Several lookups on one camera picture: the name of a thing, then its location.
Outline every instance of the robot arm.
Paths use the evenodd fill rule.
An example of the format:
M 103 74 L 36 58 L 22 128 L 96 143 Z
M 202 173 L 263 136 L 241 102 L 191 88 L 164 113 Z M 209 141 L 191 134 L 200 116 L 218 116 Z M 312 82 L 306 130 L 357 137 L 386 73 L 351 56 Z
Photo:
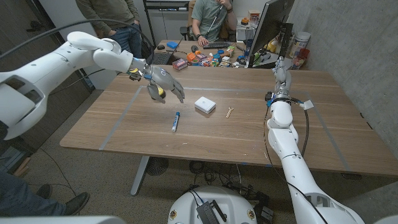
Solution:
M 149 66 L 111 39 L 98 39 L 84 32 L 72 32 L 68 41 L 53 52 L 11 72 L 0 73 L 0 138 L 12 139 L 33 127 L 44 116 L 51 91 L 75 70 L 97 64 L 102 68 L 128 72 L 137 68 L 133 80 L 149 80 L 148 92 L 156 100 L 157 85 L 171 90 L 181 103 L 183 87 L 168 72 Z
M 294 213 L 298 224 L 305 223 L 364 223 L 352 209 L 340 204 L 324 193 L 312 174 L 297 147 L 299 137 L 292 124 L 289 89 L 291 75 L 284 67 L 283 58 L 278 59 L 273 69 L 277 83 L 272 96 L 272 118 L 267 121 L 268 142 L 282 161 L 286 181 L 289 184 Z M 310 202 L 299 192 L 299 189 Z

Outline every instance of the shoe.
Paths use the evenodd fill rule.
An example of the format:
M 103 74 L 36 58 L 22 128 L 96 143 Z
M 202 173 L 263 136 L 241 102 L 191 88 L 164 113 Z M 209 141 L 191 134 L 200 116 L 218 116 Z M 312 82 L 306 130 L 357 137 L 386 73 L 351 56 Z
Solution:
M 45 184 L 38 189 L 36 195 L 44 199 L 49 199 L 51 197 L 51 193 L 52 193 L 52 186 L 50 184 Z
M 87 204 L 90 194 L 83 192 L 67 202 L 67 208 L 63 215 L 76 215 Z

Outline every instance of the man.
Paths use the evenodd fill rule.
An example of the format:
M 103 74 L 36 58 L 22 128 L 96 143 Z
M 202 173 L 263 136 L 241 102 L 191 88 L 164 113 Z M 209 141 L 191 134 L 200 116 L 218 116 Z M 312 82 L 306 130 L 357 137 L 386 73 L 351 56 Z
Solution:
M 211 27 L 221 6 L 223 8 Z M 236 30 L 238 23 L 230 0 L 197 0 L 193 7 L 192 19 L 191 34 L 198 41 L 200 47 L 208 44 L 209 41 L 218 40 L 218 34 L 225 19 L 228 21 L 228 26 L 231 30 Z
M 115 19 L 139 29 L 139 15 L 132 0 L 76 0 L 76 3 L 86 19 Z M 141 36 L 136 29 L 115 22 L 93 22 L 93 25 L 105 37 L 119 43 L 122 50 L 141 58 Z
M 88 202 L 89 193 L 83 192 L 66 204 L 49 199 L 51 185 L 41 186 L 34 194 L 22 179 L 0 172 L 0 215 L 47 216 L 76 215 Z

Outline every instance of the table leg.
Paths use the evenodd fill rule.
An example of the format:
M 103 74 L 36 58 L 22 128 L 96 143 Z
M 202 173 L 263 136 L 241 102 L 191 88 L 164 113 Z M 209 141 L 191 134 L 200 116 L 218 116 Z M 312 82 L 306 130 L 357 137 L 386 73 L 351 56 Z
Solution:
M 141 162 L 139 163 L 136 177 L 134 178 L 134 182 L 132 183 L 132 187 L 130 190 L 130 194 L 132 196 L 136 196 L 138 194 L 139 187 L 141 186 L 142 181 L 144 180 L 145 171 L 147 169 L 148 161 L 149 161 L 149 156 L 143 156 L 141 158 Z

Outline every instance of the jeans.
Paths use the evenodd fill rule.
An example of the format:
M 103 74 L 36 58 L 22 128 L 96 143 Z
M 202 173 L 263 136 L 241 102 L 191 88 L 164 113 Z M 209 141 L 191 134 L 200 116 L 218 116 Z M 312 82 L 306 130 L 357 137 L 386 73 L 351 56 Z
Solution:
M 0 214 L 15 216 L 63 215 L 66 205 L 33 193 L 27 183 L 0 171 Z
M 115 40 L 123 50 L 132 53 L 135 58 L 141 58 L 141 35 L 132 27 L 116 28 L 116 33 L 108 38 Z

